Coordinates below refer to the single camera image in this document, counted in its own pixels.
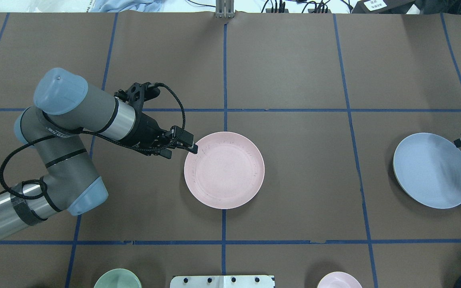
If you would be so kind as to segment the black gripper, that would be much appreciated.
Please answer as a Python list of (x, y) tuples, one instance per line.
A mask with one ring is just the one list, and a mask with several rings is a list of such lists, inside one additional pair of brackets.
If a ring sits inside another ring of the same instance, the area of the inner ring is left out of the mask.
[(160, 95), (160, 88), (165, 88), (183, 109), (183, 105), (174, 91), (161, 82), (143, 84), (134, 83), (127, 90), (118, 90), (114, 96), (132, 107), (135, 120), (130, 132), (117, 142), (146, 156), (156, 155), (166, 159), (172, 158), (171, 149), (182, 149), (197, 154), (198, 146), (194, 135), (183, 130), (183, 127), (172, 126), (170, 130), (159, 127), (156, 120), (143, 113), (144, 103)]

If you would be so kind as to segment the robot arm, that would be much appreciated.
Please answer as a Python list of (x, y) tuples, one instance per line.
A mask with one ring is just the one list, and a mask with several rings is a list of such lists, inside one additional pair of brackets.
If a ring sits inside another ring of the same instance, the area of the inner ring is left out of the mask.
[[(143, 113), (146, 101), (166, 89), (179, 104), (182, 125), (161, 129)], [(33, 105), (14, 123), (22, 146), (0, 166), (0, 240), (68, 211), (79, 216), (101, 205), (108, 191), (80, 135), (98, 137), (141, 153), (171, 159), (173, 149), (196, 154), (194, 136), (185, 129), (179, 97), (161, 82), (134, 83), (113, 95), (63, 68), (49, 70), (38, 83)], [(5, 168), (17, 153), (35, 148), (46, 174), (10, 186)]]

